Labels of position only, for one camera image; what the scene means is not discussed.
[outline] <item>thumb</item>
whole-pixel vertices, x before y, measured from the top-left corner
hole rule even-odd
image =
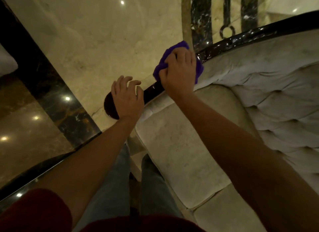
[[[144,102],[144,91],[140,86],[136,87],[136,94],[137,94],[138,100]]]
[[[166,79],[167,79],[167,71],[168,69],[162,69],[159,71],[159,76],[160,76],[160,81],[163,83],[163,82],[166,82]]]

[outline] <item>red sleeve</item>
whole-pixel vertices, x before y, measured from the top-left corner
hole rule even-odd
[[[0,231],[71,232],[72,216],[63,200],[47,189],[27,192],[0,215]]]

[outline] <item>forearm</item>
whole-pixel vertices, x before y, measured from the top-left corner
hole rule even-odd
[[[175,102],[269,231],[316,231],[318,195],[291,166],[194,94]]]
[[[49,189],[64,200],[71,210],[73,226],[103,182],[134,125],[135,121],[130,118],[120,119],[55,167],[35,186]]]

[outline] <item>pant leg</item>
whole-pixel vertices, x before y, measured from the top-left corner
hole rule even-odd
[[[142,160],[140,215],[164,214],[184,218],[162,175],[149,155]]]
[[[130,153],[128,147],[124,145],[73,232],[78,232],[87,224],[97,220],[130,215],[129,175]]]

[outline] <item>purple cloth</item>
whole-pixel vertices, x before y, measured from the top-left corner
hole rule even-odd
[[[160,60],[160,63],[155,67],[153,76],[155,77],[156,81],[160,81],[159,78],[159,72],[162,69],[166,69],[168,67],[168,64],[166,64],[164,61],[166,60],[166,58],[169,56],[169,54],[173,51],[173,49],[178,48],[178,47],[185,47],[186,49],[189,50],[189,46],[188,44],[183,40],[182,42],[179,42],[178,44],[170,47],[169,49],[167,49],[164,52],[163,57]],[[198,78],[199,76],[202,74],[202,72],[204,71],[204,67],[202,65],[202,63],[200,62],[200,60],[196,59],[196,78],[195,78],[195,84],[197,84],[198,82]]]

